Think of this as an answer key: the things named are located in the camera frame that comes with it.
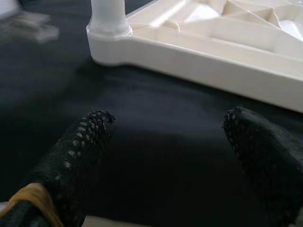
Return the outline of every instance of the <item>rubber band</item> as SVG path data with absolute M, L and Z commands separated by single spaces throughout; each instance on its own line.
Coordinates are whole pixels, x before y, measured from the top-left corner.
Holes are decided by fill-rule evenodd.
M 52 227 L 64 227 L 50 194 L 40 183 L 30 183 L 28 186 L 21 188 L 15 195 L 13 195 L 6 207 L 0 212 L 0 219 L 3 218 L 20 201 L 31 202 L 42 212 Z

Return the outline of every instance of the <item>dotted grip texture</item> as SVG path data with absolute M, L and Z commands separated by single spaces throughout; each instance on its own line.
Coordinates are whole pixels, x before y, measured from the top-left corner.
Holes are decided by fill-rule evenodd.
M 101 158 L 114 117 L 95 111 L 79 119 L 27 175 L 21 187 L 41 183 L 50 193 L 65 227 L 79 227 L 87 214 L 91 189 L 99 180 Z M 1 227 L 50 227 L 30 202 L 18 203 L 0 220 Z
M 303 143 L 245 108 L 230 110 L 225 134 L 271 227 L 302 226 Z

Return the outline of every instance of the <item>black fabric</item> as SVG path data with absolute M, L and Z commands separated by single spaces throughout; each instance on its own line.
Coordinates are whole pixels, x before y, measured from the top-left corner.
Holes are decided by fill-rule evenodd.
M 79 119 L 30 171 L 21 187 L 41 183 L 50 193 L 65 227 L 82 226 L 100 180 L 101 158 L 111 133 L 113 116 L 94 111 Z M 22 201 L 0 219 L 2 227 L 49 227 L 30 202 Z
M 295 224 L 303 206 L 303 142 L 240 107 L 226 114 L 223 127 L 271 226 Z
M 147 2 L 127 0 L 126 10 Z M 61 34 L 0 46 L 0 201 L 73 121 L 103 109 L 117 120 L 90 215 L 158 227 L 267 226 L 223 116 L 242 105 L 301 133 L 301 114 L 137 67 L 96 65 L 89 0 L 41 0 L 27 10 L 50 14 Z
M 21 6 L 27 6 L 28 4 L 33 4 L 38 0 L 18 0 Z

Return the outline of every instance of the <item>white object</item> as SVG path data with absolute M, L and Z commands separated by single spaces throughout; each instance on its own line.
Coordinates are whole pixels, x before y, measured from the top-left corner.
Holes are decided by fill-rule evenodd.
M 87 34 L 97 63 L 134 64 L 303 113 L 299 5 L 156 0 L 125 17 L 123 0 L 91 1 Z
M 20 11 L 17 0 L 0 0 L 0 19 L 5 19 Z
M 104 36 L 130 33 L 125 19 L 124 0 L 96 0 L 91 2 L 92 17 L 90 30 Z

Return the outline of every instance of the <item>black mesh fabric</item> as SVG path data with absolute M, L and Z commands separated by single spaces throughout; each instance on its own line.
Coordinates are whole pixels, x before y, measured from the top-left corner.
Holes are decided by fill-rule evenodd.
M 286 129 L 240 107 L 225 115 L 223 128 L 270 225 L 294 224 L 303 204 L 302 142 Z
M 65 227 L 79 227 L 87 214 L 91 189 L 98 181 L 102 154 L 114 117 L 104 111 L 79 119 L 27 175 L 21 187 L 41 183 L 49 191 Z M 1 227 L 49 227 L 30 202 L 17 204 L 0 220 Z

